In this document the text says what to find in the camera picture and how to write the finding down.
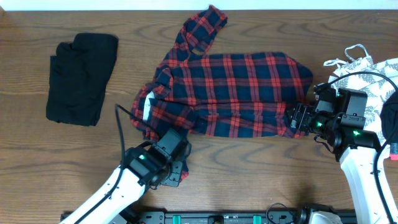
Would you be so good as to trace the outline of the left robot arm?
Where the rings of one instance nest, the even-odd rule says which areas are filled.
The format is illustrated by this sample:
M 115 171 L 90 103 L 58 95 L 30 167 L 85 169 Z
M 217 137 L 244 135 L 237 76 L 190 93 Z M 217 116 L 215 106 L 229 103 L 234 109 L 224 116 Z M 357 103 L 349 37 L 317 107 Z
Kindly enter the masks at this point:
M 61 224 L 111 223 L 149 189 L 178 187 L 191 144 L 173 129 L 157 142 L 128 149 L 109 179 Z

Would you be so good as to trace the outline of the red navy plaid shirt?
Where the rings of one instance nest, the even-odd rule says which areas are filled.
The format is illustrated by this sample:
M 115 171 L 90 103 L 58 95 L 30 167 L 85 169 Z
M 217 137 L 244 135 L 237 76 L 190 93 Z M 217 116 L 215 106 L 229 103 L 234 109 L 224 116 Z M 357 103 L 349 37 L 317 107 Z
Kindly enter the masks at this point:
M 148 140 L 174 129 L 185 136 L 299 138 L 286 111 L 303 103 L 312 72 L 282 52 L 211 54 L 228 18 L 214 6 L 188 18 L 173 47 L 131 108 Z

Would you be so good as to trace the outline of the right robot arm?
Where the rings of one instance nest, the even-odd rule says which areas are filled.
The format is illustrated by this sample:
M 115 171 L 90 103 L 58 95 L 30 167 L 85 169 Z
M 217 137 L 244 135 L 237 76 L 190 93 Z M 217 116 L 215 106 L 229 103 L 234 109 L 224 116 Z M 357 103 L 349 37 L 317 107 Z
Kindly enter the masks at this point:
M 349 184 L 358 223 L 397 223 L 397 205 L 384 172 L 383 152 L 375 132 L 364 129 L 366 92 L 327 88 L 314 105 L 287 111 L 290 126 L 314 134 L 339 162 Z

